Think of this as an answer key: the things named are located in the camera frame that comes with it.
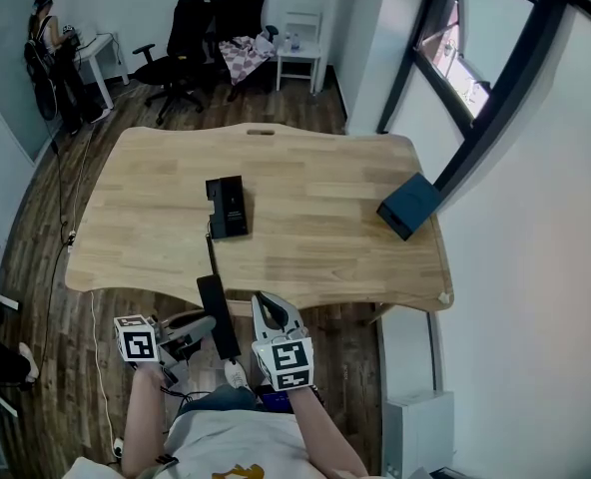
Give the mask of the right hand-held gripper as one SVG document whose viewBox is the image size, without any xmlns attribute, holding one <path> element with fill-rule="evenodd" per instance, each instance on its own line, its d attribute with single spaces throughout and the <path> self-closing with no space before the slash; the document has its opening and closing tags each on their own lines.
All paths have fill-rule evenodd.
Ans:
<svg viewBox="0 0 591 479">
<path fill-rule="evenodd" d="M 311 386 L 311 338 L 299 310 L 265 291 L 252 295 L 256 340 L 252 350 L 265 379 L 275 391 Z M 278 330 L 289 330 L 273 336 Z"/>
</svg>

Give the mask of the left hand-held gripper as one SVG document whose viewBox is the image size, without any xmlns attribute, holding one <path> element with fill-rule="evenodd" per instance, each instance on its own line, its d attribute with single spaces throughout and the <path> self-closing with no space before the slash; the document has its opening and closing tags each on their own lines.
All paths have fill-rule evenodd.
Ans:
<svg viewBox="0 0 591 479">
<path fill-rule="evenodd" d="M 181 313 L 163 321 L 140 314 L 117 316 L 114 327 L 123 360 L 134 368 L 152 362 L 161 366 L 167 384 L 177 384 L 173 368 L 187 362 L 210 336 L 200 338 L 200 331 L 210 332 L 216 320 L 210 315 Z"/>
</svg>

